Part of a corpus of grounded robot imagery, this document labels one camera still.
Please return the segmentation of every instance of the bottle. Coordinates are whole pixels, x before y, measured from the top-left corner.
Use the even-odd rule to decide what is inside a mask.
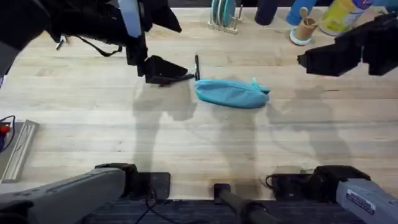
[[[340,35],[373,4],[373,0],[335,0],[322,18],[319,29],[329,35]]]
[[[286,16],[286,21],[292,26],[298,26],[303,19],[300,16],[300,9],[306,7],[309,15],[316,2],[317,0],[296,0]]]
[[[278,0],[258,0],[255,21],[266,26],[271,24],[278,9]]]

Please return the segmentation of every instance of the dark blue bottle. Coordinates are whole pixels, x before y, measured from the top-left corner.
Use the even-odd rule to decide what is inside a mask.
[[[256,22],[259,25],[266,26],[271,24],[278,9],[278,0],[258,0]]]
[[[308,9],[308,14],[310,14],[316,2],[317,0],[296,0],[286,16],[286,21],[290,25],[298,26],[303,19],[300,16],[300,9],[306,7]]]

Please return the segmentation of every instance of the pen holder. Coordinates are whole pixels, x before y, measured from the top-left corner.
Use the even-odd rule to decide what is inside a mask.
[[[318,27],[318,23],[311,17],[302,19],[296,29],[290,32],[290,39],[297,45],[307,45],[310,43],[312,34]]]

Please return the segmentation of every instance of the black pen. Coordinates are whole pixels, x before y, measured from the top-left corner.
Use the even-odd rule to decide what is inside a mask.
[[[199,71],[199,56],[196,54],[195,55],[195,69],[196,69],[196,74],[195,74],[195,80],[198,81],[200,80],[200,71]]]

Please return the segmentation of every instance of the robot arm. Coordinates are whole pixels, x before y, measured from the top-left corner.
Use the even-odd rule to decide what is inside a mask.
[[[0,9],[0,75],[24,47],[44,30],[54,41],[62,35],[87,37],[126,48],[127,64],[137,66],[147,83],[169,85],[192,78],[187,69],[158,56],[148,58],[145,32],[153,23],[181,32],[167,0],[15,0]]]
[[[1,223],[71,224],[130,194],[145,194],[135,165],[105,164],[45,186],[0,195]]]
[[[398,200],[354,167],[318,166],[313,174],[272,174],[268,179],[276,200],[338,203],[367,224],[398,223]]]
[[[335,43],[310,49],[298,63],[307,73],[340,76],[360,61],[369,64],[369,74],[381,76],[398,67],[397,13],[377,16],[335,38]]]

